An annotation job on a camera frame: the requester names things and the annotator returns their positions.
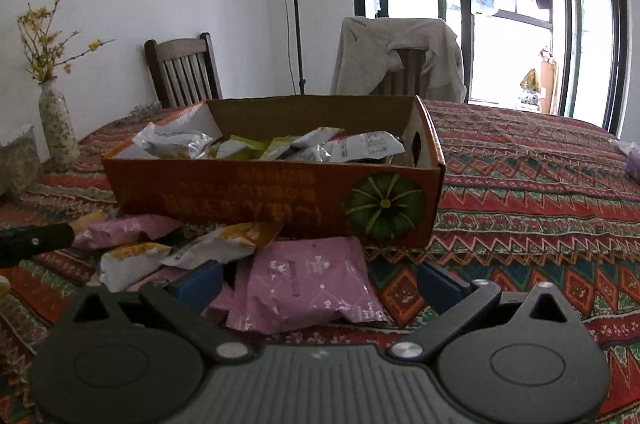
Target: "pink snack package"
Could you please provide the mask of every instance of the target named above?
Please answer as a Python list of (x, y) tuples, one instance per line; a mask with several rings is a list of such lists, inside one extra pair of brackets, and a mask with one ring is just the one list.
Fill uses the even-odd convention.
[(277, 334), (340, 316), (386, 320), (357, 238), (274, 242), (238, 263), (228, 327)]
[(161, 238), (182, 225), (167, 216), (143, 214), (126, 216), (91, 224), (76, 234), (73, 247), (80, 249), (102, 249), (118, 245), (134, 244), (144, 232), (150, 239)]

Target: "glass door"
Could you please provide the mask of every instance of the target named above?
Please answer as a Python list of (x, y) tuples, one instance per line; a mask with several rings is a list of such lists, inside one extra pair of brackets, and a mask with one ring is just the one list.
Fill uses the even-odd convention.
[(621, 28), (626, 30), (626, 23), (621, 25), (626, 0), (571, 1), (572, 50), (563, 83), (563, 113), (614, 131), (614, 110), (622, 101), (620, 65), (626, 61), (626, 40), (620, 37)]

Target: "ceramic vase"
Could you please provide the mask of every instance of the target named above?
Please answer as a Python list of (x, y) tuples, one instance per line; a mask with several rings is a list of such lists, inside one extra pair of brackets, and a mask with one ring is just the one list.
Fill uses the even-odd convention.
[(80, 156), (74, 128), (71, 126), (65, 96), (56, 86), (56, 78), (40, 85), (38, 106), (49, 155), (59, 166), (66, 166)]

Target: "metal screw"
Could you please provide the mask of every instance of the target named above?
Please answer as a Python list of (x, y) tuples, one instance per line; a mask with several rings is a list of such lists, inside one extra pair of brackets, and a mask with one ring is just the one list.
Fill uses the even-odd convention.
[(240, 359), (249, 354), (249, 347), (238, 341), (219, 344), (216, 353), (224, 359)]
[(415, 359), (424, 352), (423, 347), (411, 341), (399, 341), (391, 347), (391, 353), (401, 359)]

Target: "orange cardboard box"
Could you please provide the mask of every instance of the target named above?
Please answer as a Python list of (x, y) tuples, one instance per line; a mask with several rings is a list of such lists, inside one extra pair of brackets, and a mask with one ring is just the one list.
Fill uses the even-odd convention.
[(169, 115), (214, 138), (239, 135), (268, 143), (315, 128), (344, 134), (388, 131), (405, 153), (391, 165), (222, 160), (160, 160), (131, 140), (103, 156), (119, 206), (184, 222), (283, 222), (284, 236), (358, 236), (365, 244), (426, 247), (445, 161), (419, 97), (291, 96), (220, 99)]

